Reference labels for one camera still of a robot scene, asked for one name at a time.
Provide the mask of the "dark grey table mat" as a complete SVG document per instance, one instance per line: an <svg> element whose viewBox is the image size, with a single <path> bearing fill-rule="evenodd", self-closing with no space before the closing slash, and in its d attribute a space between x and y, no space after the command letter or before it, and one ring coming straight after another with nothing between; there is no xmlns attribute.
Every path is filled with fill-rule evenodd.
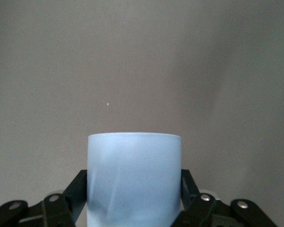
<svg viewBox="0 0 284 227"><path fill-rule="evenodd" d="M0 205L127 131L181 136L200 189L284 227L284 0L0 0Z"/></svg>

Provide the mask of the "light blue cup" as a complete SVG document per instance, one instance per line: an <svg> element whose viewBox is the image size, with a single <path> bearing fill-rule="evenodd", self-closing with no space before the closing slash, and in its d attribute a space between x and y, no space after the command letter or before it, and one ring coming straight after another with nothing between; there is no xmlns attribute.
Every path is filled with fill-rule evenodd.
<svg viewBox="0 0 284 227"><path fill-rule="evenodd" d="M170 227L180 213L181 137L88 137L87 227Z"/></svg>

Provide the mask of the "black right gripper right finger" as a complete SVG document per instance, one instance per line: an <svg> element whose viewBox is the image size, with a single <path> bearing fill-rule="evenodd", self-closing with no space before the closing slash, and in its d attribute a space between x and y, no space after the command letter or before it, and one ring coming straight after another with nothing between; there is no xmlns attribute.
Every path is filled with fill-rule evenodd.
<svg viewBox="0 0 284 227"><path fill-rule="evenodd" d="M189 170L181 170L181 200L184 210L172 227L277 227L254 202L234 199L226 205L213 195L200 192Z"/></svg>

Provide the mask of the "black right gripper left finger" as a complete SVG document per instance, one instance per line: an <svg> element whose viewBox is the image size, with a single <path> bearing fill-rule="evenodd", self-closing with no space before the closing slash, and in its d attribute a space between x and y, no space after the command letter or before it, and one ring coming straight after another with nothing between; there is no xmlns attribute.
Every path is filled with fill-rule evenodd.
<svg viewBox="0 0 284 227"><path fill-rule="evenodd" d="M29 206L24 200L0 206L0 227L76 227L87 202L87 170L81 170L62 193Z"/></svg>

